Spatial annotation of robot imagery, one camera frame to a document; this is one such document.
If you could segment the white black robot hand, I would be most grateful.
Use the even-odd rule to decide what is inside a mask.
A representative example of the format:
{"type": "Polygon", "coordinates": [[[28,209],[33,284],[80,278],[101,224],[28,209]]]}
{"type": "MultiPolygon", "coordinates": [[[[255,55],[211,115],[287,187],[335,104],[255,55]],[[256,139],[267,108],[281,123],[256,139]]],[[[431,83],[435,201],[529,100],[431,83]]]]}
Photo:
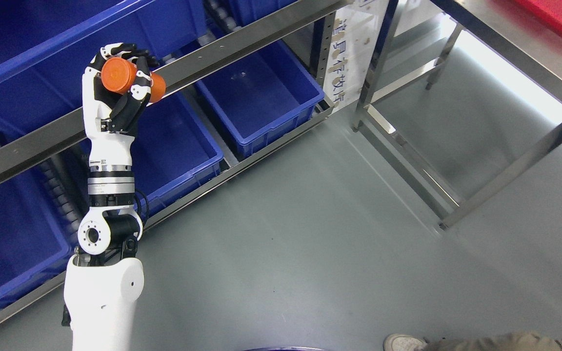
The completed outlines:
{"type": "Polygon", "coordinates": [[[134,43],[117,42],[101,47],[81,76],[85,135],[91,140],[91,171],[130,171],[131,146],[138,135],[138,120],[152,96],[151,67],[156,58],[134,43]],[[135,67],[132,86],[123,94],[103,85],[101,71],[111,58],[135,67]]]}

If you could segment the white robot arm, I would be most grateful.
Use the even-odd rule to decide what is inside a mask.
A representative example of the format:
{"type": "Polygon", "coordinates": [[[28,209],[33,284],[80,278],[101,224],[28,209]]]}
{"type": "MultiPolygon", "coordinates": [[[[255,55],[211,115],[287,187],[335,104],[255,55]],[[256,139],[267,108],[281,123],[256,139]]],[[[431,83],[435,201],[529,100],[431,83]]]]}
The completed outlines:
{"type": "Polygon", "coordinates": [[[91,205],[65,270],[62,323],[74,351],[128,351],[145,284],[137,258],[143,221],[132,167],[91,162],[91,205]]]}

